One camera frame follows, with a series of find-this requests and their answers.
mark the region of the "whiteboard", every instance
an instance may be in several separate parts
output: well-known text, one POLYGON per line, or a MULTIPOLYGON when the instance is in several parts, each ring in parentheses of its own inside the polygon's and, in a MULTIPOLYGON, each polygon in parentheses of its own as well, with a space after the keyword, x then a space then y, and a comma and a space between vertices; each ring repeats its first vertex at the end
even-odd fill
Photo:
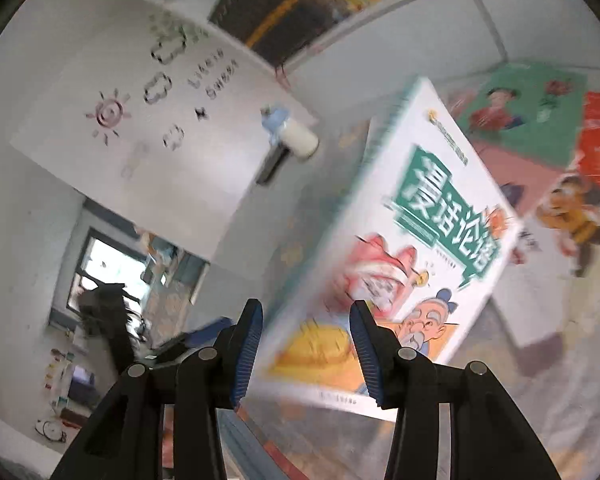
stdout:
POLYGON ((11 143, 84 195, 212 261, 269 150, 260 108, 272 104, 314 121, 240 51, 138 2, 40 90, 11 143))

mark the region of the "white book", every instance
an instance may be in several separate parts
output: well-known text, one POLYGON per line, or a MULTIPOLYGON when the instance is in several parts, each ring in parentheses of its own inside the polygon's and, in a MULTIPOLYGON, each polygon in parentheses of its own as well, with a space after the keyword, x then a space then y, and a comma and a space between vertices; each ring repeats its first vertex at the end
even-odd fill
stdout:
POLYGON ((366 300, 403 346, 444 364, 491 294, 520 228, 431 82, 417 79, 314 254, 272 306, 250 394, 395 420, 395 410, 380 410, 366 394, 349 333, 351 303, 366 300))

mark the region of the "sun drawing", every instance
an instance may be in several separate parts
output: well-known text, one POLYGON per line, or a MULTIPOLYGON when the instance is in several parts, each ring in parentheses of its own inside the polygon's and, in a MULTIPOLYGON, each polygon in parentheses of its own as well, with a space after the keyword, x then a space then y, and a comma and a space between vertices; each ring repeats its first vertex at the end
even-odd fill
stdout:
POLYGON ((104 97, 104 94, 100 92, 100 101, 96 104, 94 112, 85 113, 85 117, 88 119, 96 119, 98 128, 91 134, 94 138, 100 134, 102 129, 102 135, 104 137, 104 143, 106 146, 109 145, 109 134, 112 133, 116 137, 120 134, 115 129, 123 118, 131 117, 131 114, 125 112, 124 105, 129 101, 129 94, 124 94, 119 97, 118 89, 113 91, 112 97, 104 97))

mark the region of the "window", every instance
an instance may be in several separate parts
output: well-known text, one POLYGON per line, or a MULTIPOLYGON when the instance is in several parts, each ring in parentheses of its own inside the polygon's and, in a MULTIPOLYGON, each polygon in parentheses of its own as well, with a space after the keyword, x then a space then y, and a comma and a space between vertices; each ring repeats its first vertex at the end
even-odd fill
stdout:
POLYGON ((124 283, 126 306, 140 314, 142 298, 149 291, 149 285, 140 278, 145 259, 144 254, 90 229, 75 267, 67 307, 77 311, 78 296, 84 290, 103 283, 124 283))

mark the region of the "metal screw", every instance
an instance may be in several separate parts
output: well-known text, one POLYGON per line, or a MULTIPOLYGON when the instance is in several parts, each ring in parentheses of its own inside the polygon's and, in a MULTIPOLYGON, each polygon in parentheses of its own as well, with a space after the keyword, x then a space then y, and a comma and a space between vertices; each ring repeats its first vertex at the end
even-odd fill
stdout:
POLYGON ((400 359, 404 359, 405 361, 411 361, 417 357, 418 353, 408 346, 403 346, 398 350, 398 357, 400 359))
POLYGON ((198 352, 198 358, 202 361, 211 361, 214 357, 218 355, 218 350, 213 348, 212 346, 207 346, 203 348, 200 352, 198 352))
POLYGON ((487 365, 481 361, 472 361, 469 365, 469 370, 471 370, 474 374, 484 375, 487 373, 487 365))
POLYGON ((144 366, 136 363, 134 365, 131 365, 129 367, 129 370, 126 371, 126 373, 129 374, 129 377, 136 378, 136 377, 141 377, 142 374, 144 374, 144 370, 145 370, 144 366))

